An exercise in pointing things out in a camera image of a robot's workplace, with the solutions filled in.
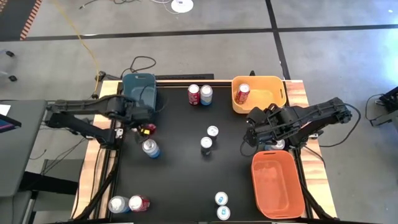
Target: wooden table edge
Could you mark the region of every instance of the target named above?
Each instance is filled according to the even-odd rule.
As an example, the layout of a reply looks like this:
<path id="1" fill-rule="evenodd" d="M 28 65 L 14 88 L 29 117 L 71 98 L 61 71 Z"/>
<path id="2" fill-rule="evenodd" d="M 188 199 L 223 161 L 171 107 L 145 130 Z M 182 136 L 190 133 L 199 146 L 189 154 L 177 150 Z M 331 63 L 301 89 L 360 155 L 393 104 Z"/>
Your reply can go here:
<path id="1" fill-rule="evenodd" d="M 231 82 L 232 80 L 157 80 L 157 83 L 192 83 L 192 82 L 206 82 L 206 83 L 220 83 L 220 82 Z M 103 82 L 101 87 L 101 94 L 99 97 L 117 94 L 118 86 L 120 80 L 106 80 Z M 308 106 L 307 95 L 302 80 L 284 80 L 287 89 L 287 97 L 289 99 L 290 105 Z M 99 128 L 109 128 L 111 126 L 111 121 L 101 115 L 96 115 L 93 121 L 95 126 Z M 313 149 L 315 152 L 319 153 L 320 148 L 318 141 L 309 140 L 307 146 Z M 102 167 L 104 162 L 104 149 L 100 150 L 100 145 L 95 141 L 90 141 L 87 146 L 87 151 L 85 155 L 85 161 L 83 163 L 83 168 L 81 171 L 80 181 L 79 181 L 79 202 L 76 210 L 75 217 L 77 217 L 83 209 L 90 202 L 91 187 L 93 185 L 93 179 L 95 180 L 95 185 L 93 188 L 93 195 L 98 190 L 98 184 L 100 182 Z M 93 178 L 94 165 L 97 153 L 99 153 L 98 164 L 96 167 L 96 176 Z M 109 166 L 107 170 L 107 175 L 109 174 L 112 164 L 114 162 L 115 152 L 111 152 L 109 158 Z M 302 150 L 301 159 L 303 163 L 303 169 L 305 174 L 305 181 L 307 187 L 311 194 L 314 196 L 315 200 L 323 207 L 323 209 L 331 216 L 336 217 L 336 210 L 333 203 L 333 198 L 331 196 L 330 186 L 328 183 L 328 178 L 326 175 L 326 170 L 317 157 L 310 154 L 308 151 Z M 108 209 L 108 200 L 110 196 L 110 187 L 106 189 L 103 194 L 103 198 L 100 205 L 99 217 L 104 218 L 106 215 L 106 210 Z"/>

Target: wheel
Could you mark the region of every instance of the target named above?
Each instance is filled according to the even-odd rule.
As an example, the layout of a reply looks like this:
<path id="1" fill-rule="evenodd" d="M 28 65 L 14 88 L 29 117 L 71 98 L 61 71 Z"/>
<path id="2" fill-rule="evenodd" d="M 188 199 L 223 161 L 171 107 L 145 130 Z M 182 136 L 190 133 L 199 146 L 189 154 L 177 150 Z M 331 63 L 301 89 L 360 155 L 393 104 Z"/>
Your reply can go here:
<path id="1" fill-rule="evenodd" d="M 6 55 L 8 55 L 8 56 L 10 56 L 10 57 L 13 57 L 13 56 L 15 56 L 15 54 L 14 54 L 14 53 L 12 53 L 11 51 L 6 51 Z"/>
<path id="2" fill-rule="evenodd" d="M 15 77 L 14 75 L 11 75 L 10 77 L 8 77 L 8 79 L 10 79 L 10 81 L 12 82 L 16 82 L 18 80 L 17 77 Z"/>

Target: yellow plastic basket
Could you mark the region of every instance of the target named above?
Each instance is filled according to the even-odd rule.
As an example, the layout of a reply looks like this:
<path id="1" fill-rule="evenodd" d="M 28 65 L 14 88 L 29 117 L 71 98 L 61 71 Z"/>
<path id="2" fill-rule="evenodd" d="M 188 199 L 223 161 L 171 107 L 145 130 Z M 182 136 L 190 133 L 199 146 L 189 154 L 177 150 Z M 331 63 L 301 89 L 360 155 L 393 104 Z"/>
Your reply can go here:
<path id="1" fill-rule="evenodd" d="M 250 94 L 243 104 L 235 102 L 240 84 L 250 86 Z M 271 103 L 284 106 L 286 103 L 285 88 L 282 80 L 273 76 L 240 76 L 232 80 L 232 107 L 237 113 L 247 114 L 256 106 L 262 110 Z"/>

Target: red can in basket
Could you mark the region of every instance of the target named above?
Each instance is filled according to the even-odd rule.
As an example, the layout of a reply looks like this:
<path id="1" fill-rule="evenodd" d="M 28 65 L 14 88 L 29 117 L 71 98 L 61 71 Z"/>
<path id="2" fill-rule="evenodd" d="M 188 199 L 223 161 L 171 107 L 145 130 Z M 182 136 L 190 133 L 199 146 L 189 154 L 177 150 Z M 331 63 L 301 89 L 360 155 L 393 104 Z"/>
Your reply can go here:
<path id="1" fill-rule="evenodd" d="M 188 99 L 192 105 L 197 105 L 200 102 L 200 89 L 198 85 L 192 84 L 188 87 Z"/>
<path id="2" fill-rule="evenodd" d="M 146 211 L 149 205 L 149 199 L 141 195 L 134 195 L 129 200 L 129 207 L 133 212 Z"/>
<path id="3" fill-rule="evenodd" d="M 248 84 L 240 84 L 238 92 L 236 93 L 235 102 L 243 104 L 249 96 L 250 86 Z"/>

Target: floor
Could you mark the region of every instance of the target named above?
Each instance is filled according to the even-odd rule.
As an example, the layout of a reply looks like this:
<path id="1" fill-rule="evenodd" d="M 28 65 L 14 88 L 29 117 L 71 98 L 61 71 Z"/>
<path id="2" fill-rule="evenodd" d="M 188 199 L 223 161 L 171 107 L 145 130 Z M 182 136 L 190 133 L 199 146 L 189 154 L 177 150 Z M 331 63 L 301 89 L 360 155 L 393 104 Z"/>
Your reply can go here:
<path id="1" fill-rule="evenodd" d="M 322 149 L 337 214 L 342 220 L 396 223 L 397 132 L 389 124 L 371 127 L 364 112 L 369 96 L 398 85 L 397 1 L 194 0 L 186 14 L 171 14 L 149 0 L 123 5 L 99 0 L 83 9 L 85 0 L 59 2 L 82 34 L 124 34 L 86 40 L 108 73 L 118 75 L 135 56 L 146 55 L 156 59 L 157 65 L 147 70 L 156 75 L 214 73 L 216 79 L 231 79 L 255 70 L 303 80 L 311 104 L 338 96 L 354 105 L 362 113 L 356 130 L 344 144 Z M 148 37 L 151 32 L 161 33 Z M 1 70 L 19 79 L 0 80 L 1 99 L 91 95 L 93 62 L 78 40 L 56 40 L 64 35 L 74 35 L 73 30 L 44 0 L 25 41 L 0 42 L 17 55 L 0 55 Z M 146 63 L 138 62 L 137 68 Z M 369 117 L 382 113 L 369 105 Z M 325 128 L 320 144 L 340 141 L 352 125 Z M 79 139 L 66 131 L 41 130 L 32 157 L 47 152 L 30 161 L 27 170 L 40 171 L 44 159 L 55 159 Z M 68 158 L 82 159 L 84 148 L 82 144 Z M 66 220 L 69 214 L 41 213 L 35 223 Z"/>

